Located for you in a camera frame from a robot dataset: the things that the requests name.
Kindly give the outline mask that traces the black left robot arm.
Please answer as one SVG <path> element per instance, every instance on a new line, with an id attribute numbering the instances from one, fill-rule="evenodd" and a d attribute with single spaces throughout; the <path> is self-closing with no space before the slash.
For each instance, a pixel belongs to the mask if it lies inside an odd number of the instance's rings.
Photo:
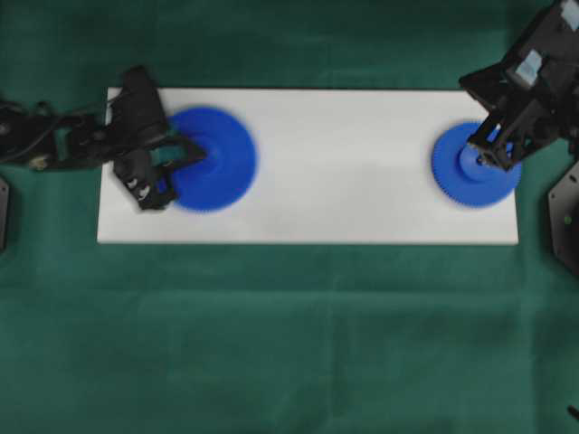
<path id="1" fill-rule="evenodd" d="M 35 171 L 112 165 L 113 174 L 143 211 L 160 211 L 178 193 L 172 176 L 206 159 L 191 138 L 172 129 L 157 85 L 143 66 L 121 75 L 120 92 L 107 102 L 110 118 L 79 108 L 59 114 L 41 101 L 26 109 L 1 103 L 1 162 Z"/>

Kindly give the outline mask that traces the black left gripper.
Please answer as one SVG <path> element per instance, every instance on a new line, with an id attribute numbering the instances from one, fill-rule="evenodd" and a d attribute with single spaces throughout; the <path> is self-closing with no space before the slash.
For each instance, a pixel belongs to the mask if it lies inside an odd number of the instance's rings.
<path id="1" fill-rule="evenodd" d="M 111 162 L 141 210 L 166 208 L 177 197 L 172 173 L 203 161 L 206 152 L 170 131 L 157 85 L 143 66 L 123 72 L 109 114 L 106 125 L 90 114 L 71 120 L 62 166 L 85 169 Z"/>

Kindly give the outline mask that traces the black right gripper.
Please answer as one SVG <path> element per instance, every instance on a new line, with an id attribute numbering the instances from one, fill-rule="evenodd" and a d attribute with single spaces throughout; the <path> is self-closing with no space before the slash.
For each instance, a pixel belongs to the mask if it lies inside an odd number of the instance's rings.
<path id="1" fill-rule="evenodd" d="M 488 116 L 468 138 L 482 158 L 509 171 L 558 139 L 578 157 L 578 44 L 509 52 L 459 79 Z"/>

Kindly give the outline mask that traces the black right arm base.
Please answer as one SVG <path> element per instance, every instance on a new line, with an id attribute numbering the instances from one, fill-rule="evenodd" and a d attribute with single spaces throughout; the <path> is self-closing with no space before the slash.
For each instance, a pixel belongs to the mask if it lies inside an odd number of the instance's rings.
<path id="1" fill-rule="evenodd" d="M 555 257 L 578 276 L 578 162 L 548 193 L 551 240 Z"/>

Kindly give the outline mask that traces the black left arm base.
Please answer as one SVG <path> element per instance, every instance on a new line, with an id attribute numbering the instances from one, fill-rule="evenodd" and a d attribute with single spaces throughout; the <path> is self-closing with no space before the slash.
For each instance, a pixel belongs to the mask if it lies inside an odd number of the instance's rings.
<path id="1" fill-rule="evenodd" d="M 3 177 L 0 177 L 0 251 L 5 250 L 9 199 L 10 186 Z"/>

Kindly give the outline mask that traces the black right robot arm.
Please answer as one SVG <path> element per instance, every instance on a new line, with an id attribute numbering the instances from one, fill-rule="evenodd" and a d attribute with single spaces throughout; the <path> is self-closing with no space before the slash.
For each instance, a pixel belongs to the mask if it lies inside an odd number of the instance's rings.
<path id="1" fill-rule="evenodd" d="M 562 138 L 578 153 L 578 3 L 543 8 L 503 58 L 460 86 L 488 116 L 468 143 L 504 171 Z"/>

